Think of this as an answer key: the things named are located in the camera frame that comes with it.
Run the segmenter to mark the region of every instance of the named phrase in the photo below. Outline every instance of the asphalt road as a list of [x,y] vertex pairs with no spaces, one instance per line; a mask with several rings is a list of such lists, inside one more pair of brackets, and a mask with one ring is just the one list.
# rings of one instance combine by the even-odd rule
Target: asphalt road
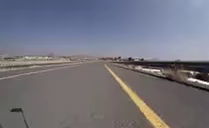
[[[209,92],[108,67],[169,127],[209,128]],[[21,115],[9,112],[15,107],[30,128],[153,127],[102,62],[0,80],[3,128],[24,128]]]

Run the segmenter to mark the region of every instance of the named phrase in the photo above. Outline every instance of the yellow center line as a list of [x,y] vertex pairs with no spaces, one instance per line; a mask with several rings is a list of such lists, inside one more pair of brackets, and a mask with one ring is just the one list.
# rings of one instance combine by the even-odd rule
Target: yellow center line
[[151,122],[154,128],[169,128],[169,126],[132,90],[130,89],[107,65],[106,69],[120,84],[122,89],[129,95],[140,109],[141,113]]

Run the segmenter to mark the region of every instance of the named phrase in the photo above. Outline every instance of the guardrail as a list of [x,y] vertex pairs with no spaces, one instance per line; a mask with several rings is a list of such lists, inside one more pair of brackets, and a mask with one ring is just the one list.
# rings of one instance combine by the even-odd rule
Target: guardrail
[[62,64],[71,62],[68,60],[53,60],[53,61],[0,61],[0,68],[11,67],[27,67],[34,65],[49,65],[49,64]]
[[209,91],[209,62],[116,61],[116,65]]
[[176,68],[209,73],[209,61],[115,61],[114,63],[142,65],[147,67]]

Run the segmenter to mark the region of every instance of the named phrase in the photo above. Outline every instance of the lane marking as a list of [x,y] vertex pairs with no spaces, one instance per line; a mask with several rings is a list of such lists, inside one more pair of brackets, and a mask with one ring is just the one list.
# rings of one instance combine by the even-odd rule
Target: lane marking
[[27,73],[12,75],[12,76],[1,77],[0,80],[12,79],[12,78],[21,77],[21,76],[50,72],[50,71],[54,71],[54,70],[72,68],[72,67],[77,67],[77,66],[79,66],[79,65],[72,65],[72,66],[67,66],[67,67],[58,67],[58,68],[52,68],[52,69],[46,69],[46,70],[40,70],[40,71],[34,71],[34,72],[27,72]]
[[121,88],[129,95],[140,109],[141,113],[151,122],[154,128],[169,128],[169,126],[132,90],[130,89],[107,65],[106,69],[120,84]]

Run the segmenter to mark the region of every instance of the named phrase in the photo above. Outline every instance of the blue sky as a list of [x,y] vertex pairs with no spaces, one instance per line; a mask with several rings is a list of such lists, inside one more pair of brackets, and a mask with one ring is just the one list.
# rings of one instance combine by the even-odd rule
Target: blue sky
[[209,60],[209,0],[0,0],[0,52]]

